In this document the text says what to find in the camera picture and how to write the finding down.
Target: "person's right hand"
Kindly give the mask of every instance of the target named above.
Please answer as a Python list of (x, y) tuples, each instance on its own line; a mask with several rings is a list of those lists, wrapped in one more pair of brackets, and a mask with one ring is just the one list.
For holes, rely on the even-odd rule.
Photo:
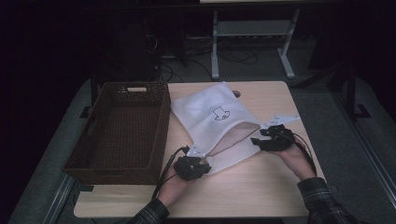
[(166, 173), (165, 180), (167, 179), (167, 181), (163, 183), (163, 186), (157, 196), (158, 200), (168, 208), (177, 201), (189, 186), (195, 183), (195, 179), (187, 181), (177, 175), (174, 165), (175, 164), (173, 163), (169, 168), (168, 173)]
[(296, 145), (293, 144), (283, 151), (269, 151), (268, 153), (280, 157), (300, 180), (316, 177), (303, 152)]

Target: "metal stand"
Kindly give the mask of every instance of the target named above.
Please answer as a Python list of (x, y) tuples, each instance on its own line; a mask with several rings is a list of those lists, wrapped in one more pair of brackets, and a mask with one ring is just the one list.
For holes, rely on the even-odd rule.
[(213, 49), (212, 49), (212, 79), (219, 79), (218, 36), (235, 35), (284, 35), (285, 44), (278, 49), (280, 61), (288, 78), (295, 78), (287, 57), (291, 38), (300, 14), (300, 9), (294, 10), (291, 20), (284, 21), (218, 21), (218, 12), (213, 15)]
[(297, 8), (294, 11), (293, 17), (289, 24), (288, 32), (286, 33), (286, 42), (281, 49), (277, 50), (277, 53), (279, 54), (280, 61), (283, 64), (283, 68), (285, 69), (286, 76), (288, 76), (288, 78), (296, 78), (296, 76), (294, 75), (293, 69), (291, 68), (291, 65), (289, 63), (288, 56), (286, 54), (288, 53), (290, 41), (291, 41), (291, 38), (293, 37), (294, 29), (296, 27), (299, 14), (300, 14), (300, 9)]

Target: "white fabric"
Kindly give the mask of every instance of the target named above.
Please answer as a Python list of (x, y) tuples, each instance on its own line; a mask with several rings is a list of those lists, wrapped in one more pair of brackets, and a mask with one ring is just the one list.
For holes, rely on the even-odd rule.
[(261, 123), (225, 82), (176, 99), (171, 107), (195, 144), (191, 151), (198, 151), (195, 156), (207, 158), (212, 166), (210, 174), (260, 151), (247, 137), (260, 134)]

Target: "wicker basket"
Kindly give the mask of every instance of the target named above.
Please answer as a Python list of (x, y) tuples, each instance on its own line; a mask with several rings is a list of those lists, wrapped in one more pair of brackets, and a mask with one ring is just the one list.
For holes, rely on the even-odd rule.
[(63, 170), (86, 185), (155, 185), (168, 132), (166, 83), (106, 83)]

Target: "wooden table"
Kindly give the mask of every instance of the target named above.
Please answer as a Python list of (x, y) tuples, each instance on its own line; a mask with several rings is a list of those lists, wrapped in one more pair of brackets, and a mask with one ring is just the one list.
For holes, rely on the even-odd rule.
[[(216, 83), (169, 84), (171, 99), (186, 96)], [(288, 86), (281, 81), (229, 82), (240, 91), (239, 100), (262, 122), (274, 115), (298, 115)], [(313, 150), (303, 122), (285, 125), (299, 134)], [(178, 148), (192, 141), (176, 116), (171, 113), (163, 167)], [(323, 173), (315, 152), (318, 168)], [(307, 210), (298, 178), (274, 155), (264, 151), (213, 175), (199, 179), (170, 208), (170, 217), (306, 217)], [(94, 186), (82, 191), (75, 207), (77, 217), (133, 217), (149, 201), (154, 186)]]

